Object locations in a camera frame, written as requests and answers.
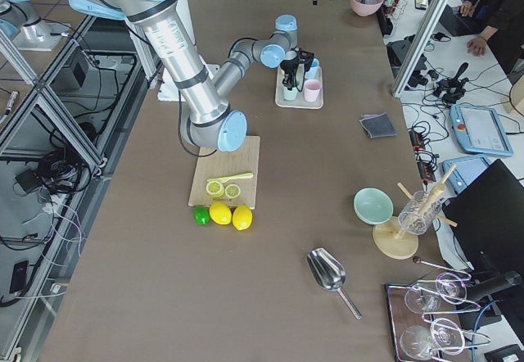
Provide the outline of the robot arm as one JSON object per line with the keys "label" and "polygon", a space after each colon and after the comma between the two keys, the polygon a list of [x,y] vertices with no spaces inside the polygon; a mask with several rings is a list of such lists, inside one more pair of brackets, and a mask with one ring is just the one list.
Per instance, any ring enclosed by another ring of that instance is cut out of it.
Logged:
{"label": "robot arm", "polygon": [[149,43],[169,72],[185,103],[181,105],[182,137],[198,147],[234,152],[244,142],[246,116],[226,98],[253,62],[277,68],[298,49],[297,23],[292,15],[275,21],[268,39],[242,40],[231,56],[211,76],[176,6],[178,0],[68,0],[83,14],[126,20],[142,28]]}

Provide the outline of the third robot base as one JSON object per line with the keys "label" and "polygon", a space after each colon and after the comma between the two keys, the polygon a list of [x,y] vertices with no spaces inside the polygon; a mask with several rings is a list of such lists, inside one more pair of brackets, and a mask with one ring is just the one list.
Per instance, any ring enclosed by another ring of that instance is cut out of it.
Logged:
{"label": "third robot base", "polygon": [[22,51],[50,52],[61,38],[30,0],[1,0],[1,30]]}

